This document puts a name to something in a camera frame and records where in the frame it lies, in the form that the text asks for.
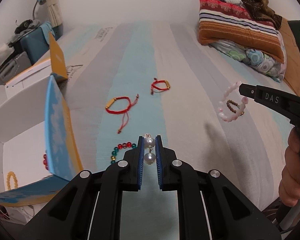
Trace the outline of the person's right hand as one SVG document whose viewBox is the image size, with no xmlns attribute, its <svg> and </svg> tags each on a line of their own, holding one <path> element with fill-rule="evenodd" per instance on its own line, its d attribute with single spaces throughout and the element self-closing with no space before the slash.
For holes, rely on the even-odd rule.
<svg viewBox="0 0 300 240">
<path fill-rule="evenodd" d="M 279 184 L 279 197 L 283 204 L 294 207 L 300 200 L 300 137 L 294 127 L 285 150 L 285 166 Z"/>
</svg>

